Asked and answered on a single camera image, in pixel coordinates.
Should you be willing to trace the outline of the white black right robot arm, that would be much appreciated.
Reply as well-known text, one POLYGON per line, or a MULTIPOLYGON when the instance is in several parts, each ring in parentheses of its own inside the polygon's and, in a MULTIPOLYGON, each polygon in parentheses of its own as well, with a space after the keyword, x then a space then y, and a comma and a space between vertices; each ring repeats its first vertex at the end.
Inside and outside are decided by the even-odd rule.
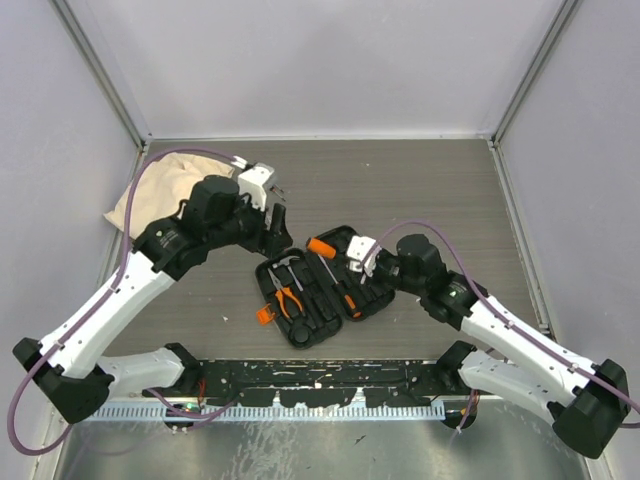
POLYGON ((425 235, 407 235, 396 248, 390 253, 372 247, 364 258, 366 273, 417 296, 432 318, 510 361, 499 367, 488 354, 469 349, 439 368, 442 388, 452 394, 469 387, 499 395, 548 422, 575 452, 599 458, 631 410, 625 369, 611 359, 596 363, 527 325, 466 269, 448 269, 425 235))

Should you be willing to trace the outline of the black handle claw hammer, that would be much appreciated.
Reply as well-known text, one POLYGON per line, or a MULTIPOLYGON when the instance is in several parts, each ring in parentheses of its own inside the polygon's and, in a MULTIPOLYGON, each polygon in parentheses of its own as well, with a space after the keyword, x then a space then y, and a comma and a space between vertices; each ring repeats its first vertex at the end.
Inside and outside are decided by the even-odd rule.
POLYGON ((274 267, 285 267, 288 272, 290 273, 296 287, 298 288, 299 292, 302 293, 304 291, 304 287, 302 285, 302 283, 300 282, 299 278, 297 277, 297 275, 295 274, 293 267, 292 267, 292 263, 294 260, 299 260, 300 257, 296 256, 296 255, 289 255, 287 257, 284 257, 283 259, 281 259, 280 261, 276 262, 273 264, 274 267))

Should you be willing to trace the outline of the orange black needle nose pliers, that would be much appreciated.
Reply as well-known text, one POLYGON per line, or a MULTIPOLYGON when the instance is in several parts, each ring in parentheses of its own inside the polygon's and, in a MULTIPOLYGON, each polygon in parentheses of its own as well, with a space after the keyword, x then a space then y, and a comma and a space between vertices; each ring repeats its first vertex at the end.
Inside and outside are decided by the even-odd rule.
POLYGON ((268 268, 267 271, 275 288, 275 296, 278 301, 278 306, 284 317, 291 320, 294 316, 303 315, 303 305, 298 297, 293 293, 292 289, 290 287, 283 286, 279 277, 272 269, 268 268))

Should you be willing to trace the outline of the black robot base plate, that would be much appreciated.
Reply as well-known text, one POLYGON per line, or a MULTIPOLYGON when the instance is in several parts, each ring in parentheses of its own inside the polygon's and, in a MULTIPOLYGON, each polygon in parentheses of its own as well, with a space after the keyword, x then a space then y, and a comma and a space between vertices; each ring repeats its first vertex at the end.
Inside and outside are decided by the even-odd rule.
POLYGON ((417 407, 470 393, 454 374, 424 360, 216 360, 202 363, 192 385, 156 390, 165 398, 203 393, 211 406, 285 408, 345 407, 358 393, 368 408, 417 407))

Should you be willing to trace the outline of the black orange grip screwdriver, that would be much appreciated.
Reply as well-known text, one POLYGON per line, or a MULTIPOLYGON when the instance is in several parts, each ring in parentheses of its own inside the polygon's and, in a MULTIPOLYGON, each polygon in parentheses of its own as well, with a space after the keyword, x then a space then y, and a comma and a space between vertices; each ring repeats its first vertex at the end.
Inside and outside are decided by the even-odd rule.
POLYGON ((348 294, 344 286, 337 280, 333 270, 330 268, 328 263, 326 262, 323 256, 319 256, 320 262, 323 264, 324 268, 328 272, 330 278, 333 281, 334 289, 337 291, 341 301, 343 302, 343 306, 345 307, 347 313, 354 319, 358 319, 361 317, 361 312, 358 310, 355 301, 348 294))

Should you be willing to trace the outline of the orange handle black shaft screwdriver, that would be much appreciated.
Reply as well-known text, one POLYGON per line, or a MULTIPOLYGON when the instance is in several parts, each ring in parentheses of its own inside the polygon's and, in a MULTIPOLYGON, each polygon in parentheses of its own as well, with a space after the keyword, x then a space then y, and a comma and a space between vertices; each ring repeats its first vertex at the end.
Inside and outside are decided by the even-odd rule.
POLYGON ((343 250, 317 237, 309 239, 306 247, 323 260, 333 260, 349 272, 371 277, 376 266, 377 249, 374 248, 374 244, 375 240, 370 237, 354 235, 347 241, 343 250))

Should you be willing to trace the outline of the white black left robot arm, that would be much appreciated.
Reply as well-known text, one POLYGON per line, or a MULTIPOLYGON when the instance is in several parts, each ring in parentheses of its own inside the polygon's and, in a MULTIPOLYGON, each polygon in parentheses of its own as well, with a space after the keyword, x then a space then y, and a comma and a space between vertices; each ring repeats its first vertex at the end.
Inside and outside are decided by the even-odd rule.
POLYGON ((267 205, 275 173, 259 164, 237 178, 207 176, 175 214, 150 223, 120 268, 70 319, 41 340, 13 349, 34 381, 70 424, 93 415, 108 399, 149 388, 194 393, 201 366, 182 345, 107 357, 105 349, 153 299, 202 264, 210 251, 238 245, 270 258, 292 244, 285 207, 267 205))

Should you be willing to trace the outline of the black plastic tool case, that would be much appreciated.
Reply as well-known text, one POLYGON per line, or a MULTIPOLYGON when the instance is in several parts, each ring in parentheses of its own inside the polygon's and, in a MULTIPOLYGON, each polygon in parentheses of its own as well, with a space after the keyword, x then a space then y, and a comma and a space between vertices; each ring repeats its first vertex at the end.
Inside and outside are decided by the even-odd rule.
MULTIPOLYGON (((355 229, 342 225, 326 231, 318 236, 329 244, 337 246, 339 250, 346 248, 347 241, 357 235, 355 229)), ((355 274, 337 265, 333 260, 326 260, 333 270, 337 280, 344 286, 348 294, 355 301, 361 317, 352 318, 343 306, 333 281, 319 255, 310 252, 307 247, 292 247, 272 260, 259 264, 255 269, 258 288, 264 297, 266 305, 257 313, 261 324, 275 323, 291 346, 296 349, 307 349, 322 343, 336 335, 345 321, 361 322, 388 307, 394 300, 396 293, 392 288, 383 287, 371 280, 360 280, 360 274, 355 274), (302 293, 296 287, 290 273, 285 267, 274 267, 273 264, 289 255, 299 256, 299 260, 292 263, 293 270, 304 287, 302 293), (294 316, 288 320, 281 313, 275 296, 275 288, 267 269, 272 269, 285 287, 290 287, 301 301, 304 314, 294 316)))

